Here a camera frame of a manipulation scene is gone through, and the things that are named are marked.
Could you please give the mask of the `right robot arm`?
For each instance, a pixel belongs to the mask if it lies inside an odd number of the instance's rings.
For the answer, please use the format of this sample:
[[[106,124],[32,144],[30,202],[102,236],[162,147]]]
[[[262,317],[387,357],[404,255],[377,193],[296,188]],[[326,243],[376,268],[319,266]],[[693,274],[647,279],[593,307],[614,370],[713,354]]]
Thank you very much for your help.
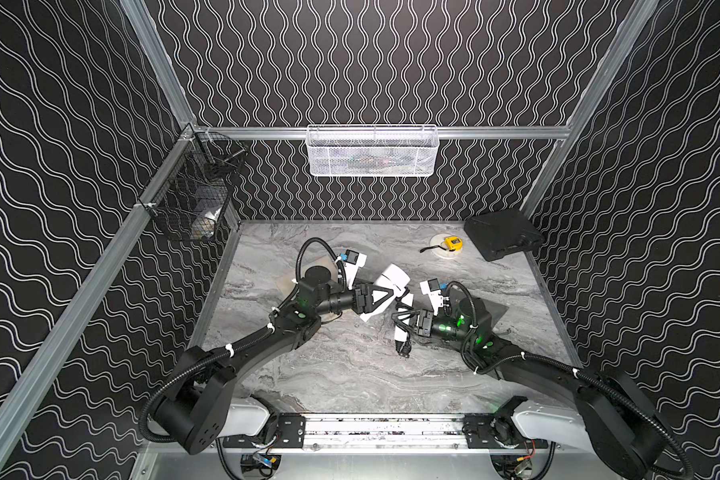
[[[515,396],[493,415],[496,442],[513,446],[546,440],[588,449],[624,479],[649,473],[669,479],[691,479],[694,468],[672,429],[653,403],[626,374],[594,372],[529,352],[497,335],[485,303],[465,292],[450,304],[449,285],[426,284],[432,306],[416,309],[413,295],[398,299],[393,321],[403,333],[402,352],[410,339],[438,338],[460,355],[475,375],[494,375],[533,389],[563,404],[559,413],[535,412],[529,399]]]

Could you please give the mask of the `dark grey hair dryer bag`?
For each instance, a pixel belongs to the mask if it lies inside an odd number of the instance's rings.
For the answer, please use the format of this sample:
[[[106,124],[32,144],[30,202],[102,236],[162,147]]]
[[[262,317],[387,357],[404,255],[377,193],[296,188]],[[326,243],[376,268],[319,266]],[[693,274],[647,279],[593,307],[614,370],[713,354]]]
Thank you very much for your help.
[[[473,302],[470,302],[465,295],[456,298],[451,306],[453,325],[459,339],[470,332],[477,336],[490,334],[508,311],[506,305],[479,297],[473,297]]]

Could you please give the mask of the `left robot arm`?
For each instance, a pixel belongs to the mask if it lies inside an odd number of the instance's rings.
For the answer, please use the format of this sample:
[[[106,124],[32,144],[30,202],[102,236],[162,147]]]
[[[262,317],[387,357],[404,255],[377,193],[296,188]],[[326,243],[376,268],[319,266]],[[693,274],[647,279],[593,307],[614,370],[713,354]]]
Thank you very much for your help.
[[[267,324],[234,343],[185,350],[170,377],[143,405],[137,422],[140,436],[155,444],[176,443],[190,455],[229,436],[272,441],[273,409],[237,396],[238,384],[311,340],[324,314],[371,314],[384,310],[395,297],[389,287],[351,284],[345,261],[325,240],[307,239],[295,260],[293,289],[269,313]]]

